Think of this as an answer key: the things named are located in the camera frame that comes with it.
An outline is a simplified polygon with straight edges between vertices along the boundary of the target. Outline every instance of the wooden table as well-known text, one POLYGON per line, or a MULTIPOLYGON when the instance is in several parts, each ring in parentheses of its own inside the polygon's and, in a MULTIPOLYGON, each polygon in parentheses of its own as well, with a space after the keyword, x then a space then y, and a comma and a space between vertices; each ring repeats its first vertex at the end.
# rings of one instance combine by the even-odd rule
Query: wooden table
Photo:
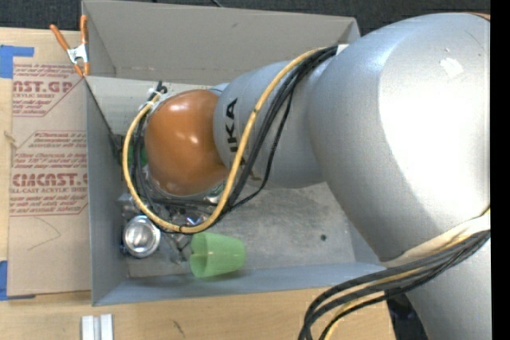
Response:
MULTIPOLYGON (((66 33, 71 45, 79 33, 66 33)), ((0 28, 0 45, 44 45, 51 59, 63 53, 49 30, 0 28)), ((0 260, 7 259, 10 182, 8 139, 12 80, 0 78, 0 260)), ((0 302, 0 338, 80 338, 84 315, 113 314, 115 339, 295 339, 308 304, 325 288, 252 295, 92 307, 90 292, 37 295, 0 302)), ((345 318, 335 338, 395 340, 385 303, 345 318)))

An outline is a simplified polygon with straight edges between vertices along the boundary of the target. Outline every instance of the orange clip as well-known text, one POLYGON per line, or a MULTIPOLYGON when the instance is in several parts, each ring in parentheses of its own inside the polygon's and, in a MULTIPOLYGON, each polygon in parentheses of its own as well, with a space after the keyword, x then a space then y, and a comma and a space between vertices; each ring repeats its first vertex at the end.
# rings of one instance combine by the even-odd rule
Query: orange clip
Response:
POLYGON ((66 51, 69 59, 74 65, 74 69, 80 76, 87 76, 90 71, 90 63, 88 62, 88 30, 87 30, 87 16, 84 14, 80 19, 80 32, 81 44, 76 48, 71 49, 68 42, 65 40, 61 31, 55 25, 49 25, 49 29, 55 34, 58 44, 66 51), (83 69, 78 65, 78 59, 83 60, 83 69))

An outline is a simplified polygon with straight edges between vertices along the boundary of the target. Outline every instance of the wire bundle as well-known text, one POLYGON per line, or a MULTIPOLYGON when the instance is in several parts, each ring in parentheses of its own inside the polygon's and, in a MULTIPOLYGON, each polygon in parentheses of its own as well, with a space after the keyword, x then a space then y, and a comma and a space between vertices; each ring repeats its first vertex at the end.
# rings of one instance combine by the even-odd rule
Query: wire bundle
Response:
POLYGON ((490 239, 490 230, 474 233, 446 249, 399 267, 349 280, 326 290, 308 307, 298 340, 313 340, 312 326, 338 308, 319 340, 328 340, 338 321, 362 307, 394 298, 431 281, 470 257, 490 239))
POLYGON ((281 132, 284 129, 284 124, 286 119, 288 118, 288 114, 290 112, 290 106, 292 103, 292 96, 296 89, 296 86, 316 67, 326 61, 328 58, 333 57, 336 54, 337 46, 328 47, 325 49, 312 50, 302 54, 297 57, 289 64, 287 64, 283 69, 281 69, 275 78, 271 81, 268 87, 262 92, 260 99, 257 101, 253 111, 250 114, 248 122, 243 131, 241 141, 239 143, 239 147, 237 149, 236 156, 233 160, 233 164, 231 166, 231 170, 228 178, 226 179, 225 189, 223 190, 223 194, 219 200, 219 203, 214 207, 214 211, 210 214, 210 216, 203 221, 202 223, 196 225, 176 225, 168 220, 163 219, 157 213, 155 213, 154 208, 155 204, 164 204, 165 206, 171 208, 172 206, 178 206, 182 209, 191 209, 191 206, 194 206, 193 210, 196 210, 196 206, 204 206, 204 201, 189 201, 183 199, 172 199, 167 202, 159 201, 159 203, 155 203, 153 197, 151 196, 151 192, 147 188, 147 180, 141 177, 141 148, 143 146, 143 125, 147 118, 148 112, 151 110, 151 107, 157 102, 160 98, 160 94, 163 89, 161 84, 156 88, 156 92, 151 95, 145 106, 139 111, 138 115, 135 117, 131 126, 127 130, 127 134, 124 140, 124 146, 122 151, 122 167, 124 172, 124 177, 126 179, 126 184, 128 189, 130 190, 135 203, 138 208, 145 213, 156 225, 158 225, 163 231, 167 232, 176 232, 176 233, 199 233, 208 229, 218 221, 220 221, 227 213, 237 208, 239 205, 246 203, 255 197, 265 186, 268 181, 271 164, 273 160, 274 153, 276 151, 278 142, 280 140, 281 132), (269 100, 269 97, 274 92, 273 100, 269 106, 268 112, 266 116, 263 118, 263 123, 261 129, 257 135, 255 143, 253 144, 253 149, 248 158, 244 158, 243 154, 248 144, 248 139, 251 135, 251 131, 257 120, 259 112, 261 111, 262 106, 269 100), (265 141, 265 138, 269 132, 271 125, 273 124, 274 119, 277 116, 277 113, 280 111, 284 102, 287 101, 287 106, 285 108, 284 114, 282 115, 282 119, 280 121, 280 125, 277 130, 277 135, 273 141, 272 149, 270 152, 268 164, 265 171, 264 180, 255 193, 249 195, 248 197, 236 202, 237 198, 241 194, 243 187, 249 177, 249 172, 253 168, 253 165, 257 159, 257 156, 260 152, 262 144, 265 141), (133 164, 128 165, 128 151, 130 149, 131 144, 133 144, 133 151, 135 152, 133 164), (237 178, 237 173, 241 167, 241 162, 243 162, 243 169, 239 177, 237 178), (141 190, 141 194, 143 198, 147 201, 147 203, 143 202, 143 200, 139 196, 139 191, 141 190))

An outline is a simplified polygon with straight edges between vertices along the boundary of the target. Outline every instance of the green plastic cup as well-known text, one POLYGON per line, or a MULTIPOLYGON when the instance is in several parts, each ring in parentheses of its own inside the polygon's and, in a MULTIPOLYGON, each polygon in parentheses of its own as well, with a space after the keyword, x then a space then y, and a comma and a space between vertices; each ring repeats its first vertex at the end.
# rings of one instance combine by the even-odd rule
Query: green plastic cup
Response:
POLYGON ((191 239, 190 266, 198 278, 234 272, 245 264, 241 240, 217 233, 198 233, 191 239))

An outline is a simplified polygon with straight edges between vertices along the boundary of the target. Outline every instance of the metal can lid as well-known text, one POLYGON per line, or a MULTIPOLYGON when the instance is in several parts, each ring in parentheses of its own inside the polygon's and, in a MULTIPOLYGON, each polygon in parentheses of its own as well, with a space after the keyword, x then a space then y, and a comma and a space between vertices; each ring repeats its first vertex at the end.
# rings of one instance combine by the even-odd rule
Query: metal can lid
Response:
POLYGON ((160 239, 161 231, 147 216, 133 217, 124 227, 124 246, 136 258, 145 258, 154 253, 160 239))

